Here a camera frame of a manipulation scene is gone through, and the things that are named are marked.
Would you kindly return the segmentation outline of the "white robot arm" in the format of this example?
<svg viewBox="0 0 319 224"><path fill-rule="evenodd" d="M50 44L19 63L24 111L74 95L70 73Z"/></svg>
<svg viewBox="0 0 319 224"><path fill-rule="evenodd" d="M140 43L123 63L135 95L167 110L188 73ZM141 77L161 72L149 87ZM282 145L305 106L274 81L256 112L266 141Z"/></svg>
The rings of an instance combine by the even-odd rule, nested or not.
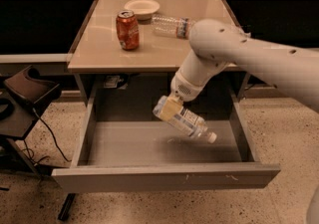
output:
<svg viewBox="0 0 319 224"><path fill-rule="evenodd" d="M229 64L319 112L319 58L316 51L247 37L218 21L202 20L190 30L191 50L170 85L170 102L197 98L208 81Z"/></svg>

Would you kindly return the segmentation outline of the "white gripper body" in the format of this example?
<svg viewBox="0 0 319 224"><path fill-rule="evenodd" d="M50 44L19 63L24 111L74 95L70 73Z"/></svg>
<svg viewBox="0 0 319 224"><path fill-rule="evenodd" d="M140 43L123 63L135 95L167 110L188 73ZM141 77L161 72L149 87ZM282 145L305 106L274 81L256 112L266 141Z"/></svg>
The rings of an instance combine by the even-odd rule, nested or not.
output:
<svg viewBox="0 0 319 224"><path fill-rule="evenodd" d="M180 71L177 71L170 83L170 93L183 102L191 102L201 93L202 87L190 83Z"/></svg>

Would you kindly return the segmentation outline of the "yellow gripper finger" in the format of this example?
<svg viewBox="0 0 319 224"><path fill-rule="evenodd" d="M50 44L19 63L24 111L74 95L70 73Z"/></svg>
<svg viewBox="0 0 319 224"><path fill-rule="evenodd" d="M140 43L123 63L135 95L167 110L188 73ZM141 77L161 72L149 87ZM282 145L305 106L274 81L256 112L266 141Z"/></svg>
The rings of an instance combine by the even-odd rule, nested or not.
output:
<svg viewBox="0 0 319 224"><path fill-rule="evenodd" d="M159 117L164 121L169 121L183 106L183 101L176 97L163 96L160 101L162 103L162 108L159 112Z"/></svg>

